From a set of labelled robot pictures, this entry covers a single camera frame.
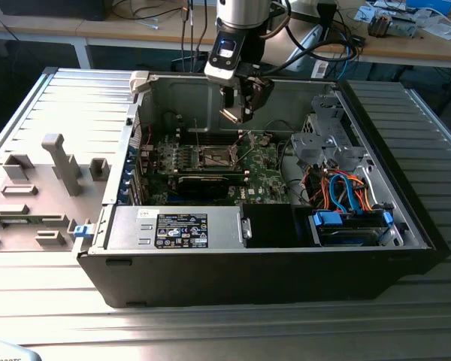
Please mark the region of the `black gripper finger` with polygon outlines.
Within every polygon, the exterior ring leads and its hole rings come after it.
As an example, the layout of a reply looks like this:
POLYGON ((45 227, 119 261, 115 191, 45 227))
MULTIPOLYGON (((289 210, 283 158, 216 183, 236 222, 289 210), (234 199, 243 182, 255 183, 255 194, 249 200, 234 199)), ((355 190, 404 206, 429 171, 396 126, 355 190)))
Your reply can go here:
POLYGON ((275 83, 265 77, 248 77, 242 80, 242 122, 253 118, 254 112, 265 106, 275 83))
POLYGON ((233 109, 235 106, 235 89, 230 86, 222 86, 220 94, 222 96, 222 110, 230 111, 233 109))

